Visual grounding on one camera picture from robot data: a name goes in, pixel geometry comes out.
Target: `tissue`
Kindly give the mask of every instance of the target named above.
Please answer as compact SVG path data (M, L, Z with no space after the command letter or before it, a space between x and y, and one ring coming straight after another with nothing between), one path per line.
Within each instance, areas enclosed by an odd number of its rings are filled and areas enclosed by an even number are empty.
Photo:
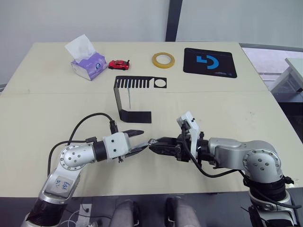
M81 77L93 80L107 67L105 57L95 51L86 35L74 39L65 48L74 58L71 67Z

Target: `black metal bracket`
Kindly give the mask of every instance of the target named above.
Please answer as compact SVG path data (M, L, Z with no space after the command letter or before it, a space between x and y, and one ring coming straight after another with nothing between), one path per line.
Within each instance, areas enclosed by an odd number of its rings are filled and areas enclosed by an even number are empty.
M167 79L164 77L140 77L140 76L116 76L114 84L114 93L120 119L128 123L151 123L152 113L150 111L126 111L122 108L119 88L149 88L150 80L154 79L154 88L166 88ZM157 80L164 80L165 85L159 87L156 85Z

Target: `white wall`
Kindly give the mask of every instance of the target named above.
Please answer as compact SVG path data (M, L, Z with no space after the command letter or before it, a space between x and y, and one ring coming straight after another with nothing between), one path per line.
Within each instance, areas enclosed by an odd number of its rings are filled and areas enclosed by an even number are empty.
M303 47L303 0L183 0L177 41Z
M169 0L0 0L0 84L34 42L164 41Z

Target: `blue logo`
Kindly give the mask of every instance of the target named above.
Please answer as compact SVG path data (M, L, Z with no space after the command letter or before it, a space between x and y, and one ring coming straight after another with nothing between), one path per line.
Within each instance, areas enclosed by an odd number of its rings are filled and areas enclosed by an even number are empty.
M207 55L206 58L208 58L208 59L210 59L210 60L213 61L212 65L208 65L207 66L208 70L213 70L213 69L215 69L215 68L217 68L219 66L219 61L215 57L213 57L211 55ZM201 56L197 56L197 62L207 64L207 59L202 59Z

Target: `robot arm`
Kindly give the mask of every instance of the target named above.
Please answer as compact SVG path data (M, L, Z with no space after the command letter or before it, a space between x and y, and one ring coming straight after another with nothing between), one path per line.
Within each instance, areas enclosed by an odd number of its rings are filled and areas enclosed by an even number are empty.
M291 202L290 194L285 190L286 183L293 183L284 177L281 160L269 143L255 140L239 142L232 139L203 139L199 126L192 114L187 112L177 119L182 134L177 138L163 137L151 139L149 148L157 154L169 155L178 161L192 160L199 170L209 177L219 177L231 173L209 175L201 168L201 161L208 161L214 168L228 168L239 171L244 177L244 185L250 188L249 195L253 204L249 208L250 219L254 227L297 226L298 221Z
M65 207L77 188L84 166L117 157L123 161L122 158L131 155L133 151L138 153L146 146L141 146L140 150L137 147L133 149L129 136L142 133L143 131L128 130L103 137L99 142L94 139L86 145L66 146L60 153L58 166L49 174L22 227L58 226Z

